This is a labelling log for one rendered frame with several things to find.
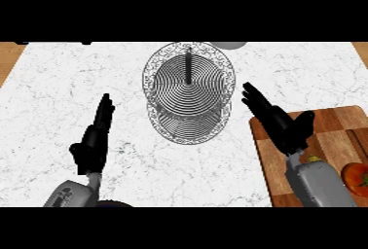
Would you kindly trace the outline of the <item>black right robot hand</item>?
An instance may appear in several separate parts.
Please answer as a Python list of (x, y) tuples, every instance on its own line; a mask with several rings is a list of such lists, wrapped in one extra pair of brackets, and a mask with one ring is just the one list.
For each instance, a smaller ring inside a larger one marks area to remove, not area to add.
[(295, 119), (278, 105), (272, 105), (251, 83), (242, 84), (241, 102), (258, 120), (278, 150), (288, 156), (307, 148), (313, 134), (315, 113), (304, 111)]

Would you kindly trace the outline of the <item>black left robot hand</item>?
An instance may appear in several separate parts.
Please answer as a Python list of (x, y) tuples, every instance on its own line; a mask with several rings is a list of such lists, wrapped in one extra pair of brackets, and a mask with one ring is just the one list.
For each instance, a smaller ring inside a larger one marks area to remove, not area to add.
[(69, 147), (69, 152), (78, 167), (78, 175), (100, 173), (106, 163), (108, 135), (115, 106), (109, 94), (102, 95), (93, 124), (86, 128), (81, 141)]

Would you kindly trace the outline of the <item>wooden cutting board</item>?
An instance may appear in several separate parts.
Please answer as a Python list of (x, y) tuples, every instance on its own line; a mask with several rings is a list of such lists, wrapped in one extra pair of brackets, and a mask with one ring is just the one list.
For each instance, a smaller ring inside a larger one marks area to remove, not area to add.
[[(276, 149), (255, 118), (248, 121), (273, 207), (300, 207), (285, 177), (287, 157)], [(368, 116), (354, 106), (315, 110), (313, 135), (300, 157), (325, 160), (337, 171), (352, 162), (368, 165)]]

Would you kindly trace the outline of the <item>red tomato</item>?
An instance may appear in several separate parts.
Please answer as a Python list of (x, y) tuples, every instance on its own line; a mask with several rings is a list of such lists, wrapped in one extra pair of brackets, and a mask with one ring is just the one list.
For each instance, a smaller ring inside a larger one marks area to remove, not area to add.
[(341, 169), (341, 179), (349, 190), (368, 197), (368, 164), (349, 163)]

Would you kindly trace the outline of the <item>dark round object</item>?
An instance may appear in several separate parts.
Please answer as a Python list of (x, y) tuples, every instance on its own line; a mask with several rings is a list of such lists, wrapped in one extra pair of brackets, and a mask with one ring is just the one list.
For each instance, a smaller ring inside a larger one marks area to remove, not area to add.
[(131, 207), (131, 206), (124, 202), (115, 200), (99, 200), (96, 202), (96, 207)]

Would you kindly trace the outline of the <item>grey round object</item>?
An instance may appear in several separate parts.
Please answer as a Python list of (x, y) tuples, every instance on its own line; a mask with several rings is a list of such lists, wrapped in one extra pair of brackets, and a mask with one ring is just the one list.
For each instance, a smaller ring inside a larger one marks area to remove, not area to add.
[(236, 50), (239, 49), (245, 43), (244, 42), (213, 42), (211, 45), (221, 50)]

